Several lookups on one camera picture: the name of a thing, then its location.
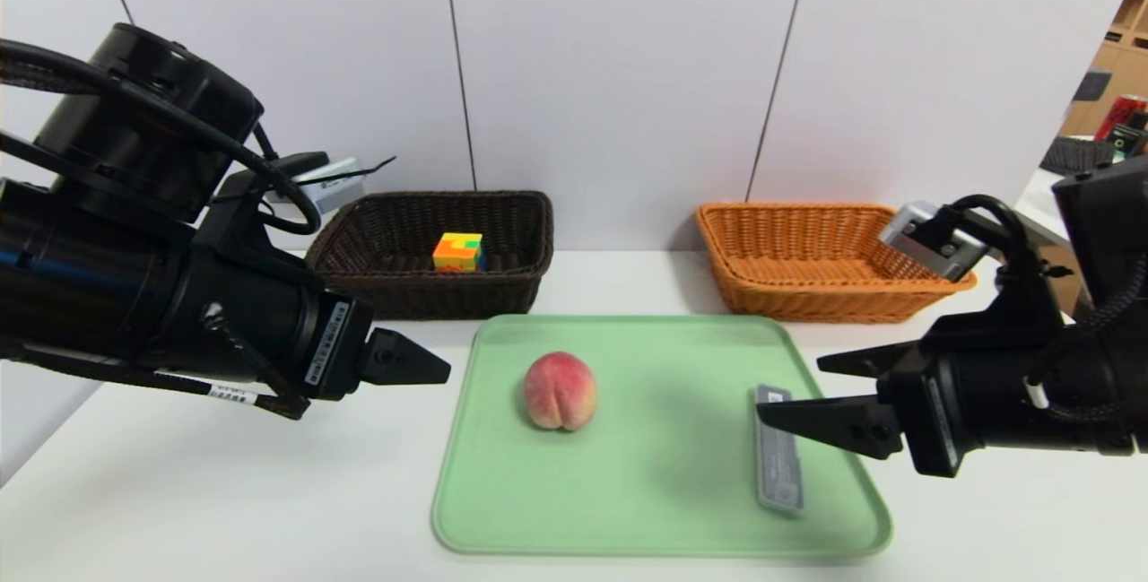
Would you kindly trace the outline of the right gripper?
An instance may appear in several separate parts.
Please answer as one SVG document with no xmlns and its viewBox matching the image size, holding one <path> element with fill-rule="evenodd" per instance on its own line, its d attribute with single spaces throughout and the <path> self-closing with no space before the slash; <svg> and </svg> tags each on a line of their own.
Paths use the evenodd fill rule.
<svg viewBox="0 0 1148 582">
<path fill-rule="evenodd" d="M 954 478 L 982 448 L 1101 451 L 1103 427 L 1064 422 L 1032 406 L 1022 383 L 1033 350 L 929 354 L 918 341 L 816 359 L 824 373 L 879 378 L 877 395 L 759 403 L 774 430 L 885 460 L 903 450 L 921 474 Z"/>
</svg>

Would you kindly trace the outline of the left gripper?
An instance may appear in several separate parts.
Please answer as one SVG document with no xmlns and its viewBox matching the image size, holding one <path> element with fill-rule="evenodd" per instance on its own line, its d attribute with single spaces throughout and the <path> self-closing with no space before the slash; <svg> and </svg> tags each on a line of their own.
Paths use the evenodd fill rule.
<svg viewBox="0 0 1148 582">
<path fill-rule="evenodd" d="M 443 385 L 451 374 L 447 360 L 411 337 L 395 329 L 370 333 L 372 308 L 328 290 L 292 254 L 249 254 L 238 262 L 194 256 L 189 315 L 194 378 L 270 386 L 253 362 L 258 357 L 296 394 L 340 401 L 360 382 Z"/>
</svg>

